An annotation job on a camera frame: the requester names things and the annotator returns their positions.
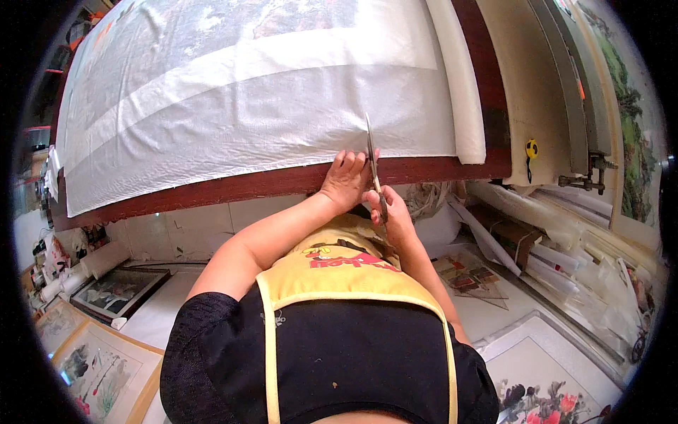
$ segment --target right hand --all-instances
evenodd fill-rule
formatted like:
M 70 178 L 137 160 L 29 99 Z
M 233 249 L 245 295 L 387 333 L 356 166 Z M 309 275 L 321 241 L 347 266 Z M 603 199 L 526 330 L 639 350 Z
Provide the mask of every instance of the right hand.
M 412 218 L 410 217 L 410 212 L 407 211 L 407 206 L 405 205 L 403 198 L 390 186 L 382 185 L 381 188 L 384 198 L 386 199 L 386 204 L 388 205 L 386 237 L 388 238 L 388 242 L 396 248 L 396 250 L 400 250 L 401 247 L 405 246 L 405 244 L 412 240 L 413 237 L 416 238 L 417 234 L 414 231 Z M 368 201 L 370 203 L 372 209 L 370 216 L 374 225 L 380 225 L 382 210 L 379 203 L 379 194 L 375 190 L 366 191 L 363 193 L 363 201 Z

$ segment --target hand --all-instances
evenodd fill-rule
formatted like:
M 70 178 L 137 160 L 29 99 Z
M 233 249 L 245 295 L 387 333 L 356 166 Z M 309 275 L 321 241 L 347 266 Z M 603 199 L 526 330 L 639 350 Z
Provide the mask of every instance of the hand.
M 379 149 L 374 151 L 375 160 L 379 158 Z M 370 180 L 370 167 L 365 165 L 367 156 L 364 152 L 357 155 L 345 150 L 337 153 L 320 194 L 332 200 L 334 214 L 345 214 L 361 201 L 365 186 Z
M 386 236 L 388 237 L 388 242 L 396 250 L 400 250 L 413 237 L 416 239 L 417 233 L 414 231 L 412 218 L 403 198 L 388 185 L 382 185 L 382 193 L 388 208 Z M 375 225 L 380 225 L 382 210 L 379 203 L 379 194 L 375 190 L 367 191 L 363 194 L 363 201 L 368 201 L 372 207 L 372 222 Z

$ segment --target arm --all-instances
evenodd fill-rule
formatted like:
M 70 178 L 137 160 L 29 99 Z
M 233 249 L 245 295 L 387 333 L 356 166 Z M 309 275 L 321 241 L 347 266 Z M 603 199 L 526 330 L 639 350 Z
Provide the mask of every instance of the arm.
M 307 235 L 355 206 L 369 175 L 365 153 L 339 152 L 318 193 L 248 226 L 224 243 L 187 299 L 204 292 L 221 292 L 240 301 L 257 274 L 270 268 Z
M 389 186 L 382 186 L 382 191 L 388 204 L 386 234 L 388 241 L 395 247 L 399 255 L 403 271 L 417 280 L 419 284 L 424 286 L 433 295 L 443 309 L 445 318 L 454 328 L 456 339 L 470 346 L 471 342 L 464 332 L 452 300 L 447 294 L 443 282 L 438 277 L 438 273 L 433 268 L 424 245 L 414 231 L 414 225 L 412 224 L 412 219 L 407 211 L 405 202 Z M 381 213 L 379 196 L 375 191 L 369 191 L 363 195 L 363 200 L 370 203 L 372 207 L 372 222 L 375 225 L 379 225 L 379 214 Z

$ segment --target scissor handle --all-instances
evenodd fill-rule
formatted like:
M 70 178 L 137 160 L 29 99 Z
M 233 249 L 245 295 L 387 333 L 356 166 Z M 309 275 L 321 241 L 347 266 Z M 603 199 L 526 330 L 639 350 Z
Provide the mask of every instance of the scissor handle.
M 382 207 L 381 223 L 385 225 L 388 222 L 388 206 L 386 205 L 384 193 L 379 193 L 379 204 Z

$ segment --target person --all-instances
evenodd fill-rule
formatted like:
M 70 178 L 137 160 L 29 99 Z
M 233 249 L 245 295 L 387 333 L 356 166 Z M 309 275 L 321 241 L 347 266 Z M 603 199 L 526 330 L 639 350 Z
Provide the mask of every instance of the person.
M 381 210 L 370 176 L 365 153 L 342 151 L 320 191 L 214 254 L 165 351 L 173 424 L 496 422 L 485 362 L 404 201 L 383 186 Z

